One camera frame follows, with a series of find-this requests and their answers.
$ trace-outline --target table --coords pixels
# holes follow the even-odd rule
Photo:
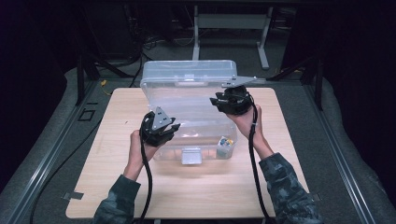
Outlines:
[[[262,107],[264,135],[270,146],[294,166],[301,184],[308,190],[274,90],[247,90]],[[84,195],[81,200],[70,200],[66,209],[68,217],[93,217],[99,203],[107,197],[127,163],[129,135],[140,127],[141,119],[148,112],[147,103],[141,89],[113,92],[75,188],[75,192]],[[152,160],[150,168],[153,194],[146,218],[263,217],[248,155],[248,140],[240,132],[233,156],[228,160],[203,161],[200,165]],[[274,217],[261,170],[259,177],[267,212]],[[148,193],[145,169],[137,182],[142,186],[135,200],[135,217],[141,215]]]

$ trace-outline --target cable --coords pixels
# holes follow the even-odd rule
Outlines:
[[[254,158],[253,136],[254,136],[254,133],[256,132],[255,130],[256,130],[256,125],[257,125],[258,112],[257,112],[257,107],[254,104],[253,97],[250,96],[250,98],[251,98],[252,106],[253,106],[253,121],[251,124],[250,133],[248,136],[248,150],[249,150],[249,154],[250,154],[251,166],[253,169],[253,176],[254,176],[254,181],[256,183],[257,194],[259,196],[260,207],[261,207],[262,212],[264,213],[264,216],[265,216],[265,223],[274,224],[274,221],[270,218],[267,211],[265,210],[264,201],[262,199],[262,189],[260,187],[259,175],[257,173],[256,160]]]
[[[156,37],[151,37],[149,40],[147,40],[149,42],[146,42],[143,44],[143,48],[147,49],[147,50],[151,50],[154,49],[155,47],[157,47],[157,38]]]
[[[142,51],[142,54],[146,57],[146,62],[147,61],[155,61],[154,59],[150,58],[145,52]]]
[[[190,19],[191,25],[192,25],[192,27],[193,27],[193,26],[194,26],[194,23],[192,22],[190,13],[189,13],[189,11],[187,10],[187,7],[186,7],[186,6],[184,6],[184,8],[186,9],[187,15],[189,15],[189,19]],[[192,40],[194,40],[194,35],[192,35],[192,38],[190,39],[190,41],[189,41],[187,44],[180,44],[179,42],[177,42],[176,39],[174,39],[174,42],[177,43],[178,45],[180,45],[181,47],[184,47],[184,46],[189,45],[189,44],[192,42]]]
[[[53,174],[48,178],[44,186],[41,188],[41,190],[38,192],[37,197],[35,198],[35,202],[33,204],[32,212],[30,214],[30,224],[33,224],[33,220],[35,217],[35,209],[38,204],[38,200],[41,197],[41,194],[44,192],[44,189],[46,189],[47,185],[50,183],[51,179],[55,177],[55,175],[61,170],[61,168],[64,166],[64,164],[78,151],[78,149],[87,141],[87,139],[91,136],[93,131],[99,126],[99,124],[102,122],[102,119],[99,119],[99,121],[96,123],[96,125],[92,128],[92,130],[88,133],[88,135],[82,140],[82,142],[70,153],[70,155],[61,163],[61,165],[58,166],[58,168],[53,172]]]
[[[101,82],[100,82],[100,86],[101,86],[101,88],[102,88],[102,91],[106,94],[106,95],[108,95],[108,96],[111,96],[112,94],[113,94],[113,92],[107,92],[107,91],[105,91],[105,88],[104,88],[104,86],[107,84],[107,80],[102,80]]]
[[[136,59],[136,60],[128,60],[127,62],[125,62],[125,63],[111,63],[111,65],[113,65],[113,67],[123,67],[123,66],[126,66],[126,65],[131,65],[131,64],[133,64],[133,63],[135,63],[136,61],[137,61],[138,59]],[[103,69],[100,69],[99,71],[103,71],[103,70],[106,70],[107,68],[105,68],[104,66],[102,66],[101,64],[99,64],[99,63],[95,63],[95,66],[96,67],[102,67]]]
[[[140,132],[140,149],[141,149],[141,153],[142,153],[143,164],[145,165],[146,172],[148,174],[148,197],[146,199],[146,204],[143,209],[142,215],[140,216],[140,219],[139,219],[139,224],[142,224],[142,223],[144,223],[146,213],[149,210],[149,202],[151,200],[151,195],[152,195],[152,174],[151,174],[151,170],[149,168],[149,161],[146,156],[146,150],[145,150],[145,145],[144,145],[145,143],[144,143],[144,140],[142,137],[143,136],[142,128],[140,129],[139,132]]]

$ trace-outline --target metal frame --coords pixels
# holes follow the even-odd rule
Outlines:
[[[361,223],[375,223],[370,208],[368,207],[361,193],[361,189],[355,177],[353,176],[349,165],[347,164],[347,160],[344,157],[343,151],[338,145],[337,139],[332,131],[329,121],[327,121],[324,112],[319,110],[319,108],[316,106],[315,94],[312,90],[312,87],[309,85],[304,85],[304,90],[308,96],[308,99],[310,100],[311,105],[314,107],[315,113],[318,116],[318,120],[321,123],[324,132],[329,139],[332,157],[338,168],[338,171],[340,172],[344,184],[346,185],[346,190],[349,193],[350,199],[355,206],[359,218],[361,219]]]
[[[224,28],[224,29],[256,29],[262,30],[261,40],[257,42],[257,50],[262,63],[262,69],[268,70],[269,64],[265,55],[264,45],[267,38],[271,21],[272,8],[269,7],[267,14],[245,15],[245,14],[199,14],[198,6],[194,7],[194,49],[192,60],[199,60],[200,28]]]
[[[85,103],[89,96],[92,94],[95,88],[96,81],[92,81],[88,84],[87,87],[87,97],[83,99],[83,103]],[[70,117],[68,118],[66,124],[61,130],[60,135],[56,139],[52,148],[48,151],[48,153],[44,156],[43,160],[38,165],[35,173],[32,175],[29,183],[27,184],[25,190],[21,194],[20,199],[18,200],[17,206],[13,209],[11,216],[8,218],[7,223],[21,223],[25,214],[29,211],[32,203],[35,201],[35,197],[37,197],[38,192],[41,187],[45,183],[47,175],[50,173],[50,169],[58,158],[59,154],[62,151],[62,146],[64,144],[64,140],[69,133],[71,127],[73,126],[74,121],[78,118],[78,114],[84,106],[76,106]]]

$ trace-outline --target small object inside bin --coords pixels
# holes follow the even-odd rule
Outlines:
[[[230,147],[233,145],[233,140],[227,137],[222,136],[219,140],[219,147]]]

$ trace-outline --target hand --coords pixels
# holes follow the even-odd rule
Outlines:
[[[253,146],[256,149],[259,157],[264,159],[268,156],[274,154],[274,151],[270,148],[267,140],[265,139],[262,133],[262,108],[259,105],[256,105],[257,108],[257,124],[255,126],[255,133],[253,136]],[[253,106],[247,111],[247,113],[243,115],[228,115],[227,117],[231,119],[238,127],[239,131],[242,135],[244,135],[247,139],[250,134],[251,124],[253,122]]]
[[[160,148],[153,147],[145,144],[145,152],[148,161],[152,159],[155,152]],[[139,130],[135,130],[131,133],[131,146],[129,148],[128,164],[124,169],[123,175],[129,179],[136,180],[143,168],[143,158],[140,147],[140,134]]]

